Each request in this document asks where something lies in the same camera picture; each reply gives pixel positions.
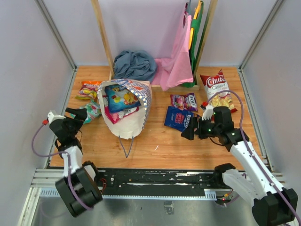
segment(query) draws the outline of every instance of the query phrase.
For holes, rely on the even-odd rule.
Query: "white wall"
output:
[[[36,167],[31,139],[48,110],[62,109],[72,70],[33,0],[0,1],[0,219],[19,219]],[[35,144],[50,150],[47,128]]]
[[[202,65],[240,65],[276,0],[219,0]],[[90,0],[44,0],[78,65],[107,65]],[[187,0],[100,0],[113,58],[124,49],[169,57]],[[197,5],[192,0],[192,9]],[[210,0],[204,0],[202,27]]]
[[[301,1],[285,1],[245,68],[270,162],[301,197]],[[297,212],[301,214],[300,200]]]

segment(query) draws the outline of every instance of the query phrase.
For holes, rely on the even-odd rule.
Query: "wooden post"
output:
[[[103,47],[104,47],[105,53],[106,53],[107,58],[108,58],[109,67],[110,67],[110,74],[111,74],[111,77],[113,78],[114,77],[114,62],[113,62],[113,59],[112,59],[112,54],[111,54],[111,49],[110,49],[110,46],[109,46],[107,33],[105,31],[105,27],[104,27],[104,23],[103,23],[102,12],[100,10],[98,0],[91,0],[91,2],[92,2],[92,6],[93,6],[93,9],[94,9],[95,16],[96,16],[98,29],[99,29],[100,35],[102,36]]]
[[[193,71],[193,77],[194,78],[196,77],[197,70],[198,70],[198,65],[199,65],[199,62],[200,62],[202,54],[203,54],[203,50],[204,50],[204,46],[205,46],[205,43],[206,43],[206,40],[207,40],[208,33],[210,31],[210,26],[211,26],[211,22],[212,22],[212,19],[213,19],[213,16],[214,16],[217,1],[218,0],[210,0],[210,5],[209,5],[208,13],[207,13],[207,16],[206,16],[205,24],[204,24],[204,29],[203,29],[203,32],[202,32],[200,45],[198,47],[196,66],[194,67],[194,71]]]

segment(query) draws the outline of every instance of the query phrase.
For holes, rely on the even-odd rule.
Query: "bag handle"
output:
[[[132,142],[131,142],[130,148],[129,148],[129,150],[128,150],[128,153],[126,153],[126,149],[124,148],[124,146],[123,146],[123,144],[122,144],[122,142],[121,142],[120,136],[118,136],[118,138],[119,138],[119,142],[120,142],[120,144],[121,144],[121,146],[122,146],[122,148],[123,148],[124,154],[125,154],[126,158],[128,158],[128,156],[130,155],[131,149],[132,149],[134,137],[132,137]]]

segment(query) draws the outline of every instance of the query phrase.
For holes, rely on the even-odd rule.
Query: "pink apron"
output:
[[[189,58],[191,15],[180,19],[171,58],[155,59],[158,68],[152,85],[161,85],[163,91],[185,82],[193,82]]]

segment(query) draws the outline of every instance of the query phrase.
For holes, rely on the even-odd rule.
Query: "wooden tabletop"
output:
[[[245,117],[243,129],[250,137],[253,146],[260,156],[260,150],[253,129],[252,121],[241,87],[237,68],[235,67],[200,67],[197,76],[216,75],[222,69],[229,88],[235,91],[243,100]],[[81,87],[81,81],[104,81],[109,77],[109,67],[81,66],[78,69],[68,107],[78,108],[88,103],[75,99]],[[150,114],[141,134],[135,137],[131,153],[126,159],[118,137],[114,136],[101,117],[90,124],[83,125],[81,144],[83,147],[83,162],[92,161],[99,168],[152,168],[152,169],[183,169],[183,170],[213,170],[215,166],[232,163],[238,170],[243,170],[240,163],[225,147],[213,144],[209,139],[200,140],[195,137],[189,141],[180,136],[180,132],[164,126],[167,107],[171,105],[171,94],[187,94],[187,92],[153,92]],[[204,86],[195,92],[197,104],[206,101]],[[233,97],[237,112],[232,114],[235,126],[238,128],[241,108],[238,100]],[[126,149],[130,140],[122,140]],[[50,166],[63,166],[59,156],[52,158]]]

